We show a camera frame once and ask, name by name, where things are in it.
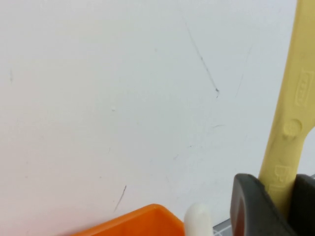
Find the scratch mark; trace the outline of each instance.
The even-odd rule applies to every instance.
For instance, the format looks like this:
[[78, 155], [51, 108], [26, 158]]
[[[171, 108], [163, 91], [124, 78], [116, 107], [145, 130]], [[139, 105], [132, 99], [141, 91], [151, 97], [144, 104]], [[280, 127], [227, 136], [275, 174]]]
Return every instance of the scratch mark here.
[[180, 12], [180, 15], [182, 16], [182, 19], [183, 19], [183, 21], [184, 21], [184, 23], [185, 23], [185, 27], [186, 27], [187, 33], [188, 33], [188, 35], [189, 35], [191, 44], [192, 44], [192, 46], [194, 47], [194, 49], [195, 49], [195, 51], [196, 51], [196, 53], [197, 53], [197, 55], [198, 55], [200, 61], [202, 62], [203, 68], [206, 70], [207, 75], [208, 75], [208, 78], [210, 79], [210, 81], [211, 81], [213, 87], [216, 89], [217, 97], [218, 97], [219, 94], [220, 94], [220, 91], [219, 91], [218, 87], [216, 86], [216, 83], [215, 83], [215, 81], [214, 81], [214, 79], [213, 79], [213, 77], [212, 77], [212, 75], [211, 75], [211, 73], [210, 73], [209, 67], [207, 66], [206, 62], [204, 61], [204, 59], [203, 59], [203, 57], [202, 57], [202, 55], [201, 55], [201, 53], [200, 53], [200, 50], [199, 50], [199, 48], [198, 48], [198, 46], [197, 46], [197, 44], [196, 44], [196, 42], [195, 42], [195, 40], [194, 40], [194, 38], [193, 38], [193, 36], [192, 36], [192, 33], [191, 33], [191, 31], [190, 31], [190, 28], [189, 28], [189, 26], [188, 26], [188, 24], [187, 24], [187, 21], [186, 21], [184, 15], [183, 15], [183, 12], [182, 12], [181, 9], [180, 9], [180, 6], [179, 6], [179, 3], [178, 3], [178, 2], [177, 2], [177, 6], [178, 6], [178, 10], [179, 10], [179, 12]]
[[248, 50], [248, 52], [247, 52], [246, 59], [245, 59], [245, 63], [244, 63], [244, 68], [243, 68], [242, 77], [241, 77], [241, 80], [240, 80], [240, 84], [238, 85], [238, 88], [237, 88], [237, 92], [236, 92], [235, 97], [237, 96], [238, 91], [240, 90], [240, 86], [241, 86], [241, 84], [242, 84], [243, 77], [244, 77], [245, 66], [246, 66], [246, 64], [247, 64], [248, 57], [249, 57], [249, 55], [251, 54], [252, 46], [253, 46], [253, 44], [250, 46], [250, 48], [249, 48], [249, 50]]
[[114, 212], [117, 210], [117, 207], [119, 206], [120, 202], [122, 201], [123, 196], [124, 196], [125, 191], [126, 191], [126, 188], [127, 188], [127, 185], [125, 185], [125, 188], [124, 188], [124, 190], [123, 190], [123, 193], [122, 193], [121, 197], [119, 198], [119, 201], [117, 202], [117, 205], [116, 205], [116, 207], [115, 207]]
[[10, 82], [13, 83], [13, 71], [12, 71], [12, 69], [10, 70]]
[[212, 126], [212, 128], [218, 128], [218, 127], [222, 127], [222, 126], [225, 126], [225, 124], [218, 124], [218, 125]]

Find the yellow plastic tool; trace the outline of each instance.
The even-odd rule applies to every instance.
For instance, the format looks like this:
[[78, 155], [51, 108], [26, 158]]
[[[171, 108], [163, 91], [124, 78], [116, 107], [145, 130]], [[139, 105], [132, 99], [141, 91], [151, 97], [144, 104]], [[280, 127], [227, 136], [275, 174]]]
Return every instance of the yellow plastic tool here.
[[284, 216], [303, 142], [315, 126], [315, 0], [298, 0], [282, 87], [259, 180]]

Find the orange container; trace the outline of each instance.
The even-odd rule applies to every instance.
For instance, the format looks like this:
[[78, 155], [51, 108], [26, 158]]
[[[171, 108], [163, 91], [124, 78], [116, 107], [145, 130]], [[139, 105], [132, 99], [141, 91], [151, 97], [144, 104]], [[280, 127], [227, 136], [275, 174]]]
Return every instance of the orange container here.
[[152, 204], [73, 236], [184, 236], [184, 225], [165, 207]]

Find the white surface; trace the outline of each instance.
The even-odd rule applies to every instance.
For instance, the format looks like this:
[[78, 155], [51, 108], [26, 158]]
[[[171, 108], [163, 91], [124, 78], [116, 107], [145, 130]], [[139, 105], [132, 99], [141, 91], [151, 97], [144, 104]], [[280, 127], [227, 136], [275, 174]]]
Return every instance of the white surface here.
[[[295, 4], [1, 0], [0, 235], [66, 235], [150, 203], [227, 219], [233, 176], [259, 172]], [[314, 141], [300, 172], [315, 173]]]

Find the orange tray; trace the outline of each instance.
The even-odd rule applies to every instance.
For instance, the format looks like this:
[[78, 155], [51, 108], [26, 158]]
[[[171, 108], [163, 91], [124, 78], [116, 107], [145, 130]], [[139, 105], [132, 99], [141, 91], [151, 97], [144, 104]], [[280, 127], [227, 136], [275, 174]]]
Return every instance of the orange tray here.
[[184, 236], [184, 225], [168, 209], [151, 204], [73, 236]]

